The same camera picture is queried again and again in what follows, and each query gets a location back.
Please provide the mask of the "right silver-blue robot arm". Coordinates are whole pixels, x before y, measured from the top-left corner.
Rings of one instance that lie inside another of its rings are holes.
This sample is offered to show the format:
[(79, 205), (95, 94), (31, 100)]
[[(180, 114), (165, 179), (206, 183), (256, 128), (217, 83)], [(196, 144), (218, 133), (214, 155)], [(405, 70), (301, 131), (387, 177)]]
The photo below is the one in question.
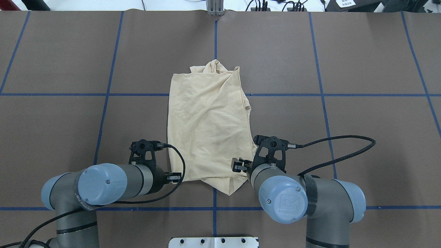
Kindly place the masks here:
[(264, 212), (281, 224), (307, 219), (307, 248), (348, 248), (351, 224), (364, 217), (364, 192), (353, 183), (288, 175), (272, 164), (252, 169), (252, 162), (233, 158), (232, 171), (246, 172)]

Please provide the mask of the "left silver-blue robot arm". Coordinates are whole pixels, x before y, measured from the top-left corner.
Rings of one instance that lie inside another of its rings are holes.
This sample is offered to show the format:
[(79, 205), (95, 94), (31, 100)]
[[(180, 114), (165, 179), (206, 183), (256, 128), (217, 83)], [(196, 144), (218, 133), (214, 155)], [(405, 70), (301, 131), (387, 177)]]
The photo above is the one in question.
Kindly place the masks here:
[(129, 204), (129, 199), (157, 193), (170, 182), (180, 185), (184, 175), (142, 164), (104, 163), (55, 176), (43, 185), (41, 201), (56, 217), (35, 228), (19, 247), (28, 248), (35, 232), (55, 221), (57, 235), (51, 247), (98, 248), (98, 208)]

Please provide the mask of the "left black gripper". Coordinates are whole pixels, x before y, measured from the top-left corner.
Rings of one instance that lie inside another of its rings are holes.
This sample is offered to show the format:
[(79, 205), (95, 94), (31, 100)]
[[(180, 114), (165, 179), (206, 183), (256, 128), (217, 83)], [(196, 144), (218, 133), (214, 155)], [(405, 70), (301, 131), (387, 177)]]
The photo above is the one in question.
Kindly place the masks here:
[(151, 187), (151, 194), (157, 193), (159, 190), (169, 183), (180, 183), (182, 181), (182, 174), (167, 174), (160, 168), (156, 166), (152, 170), (153, 183)]

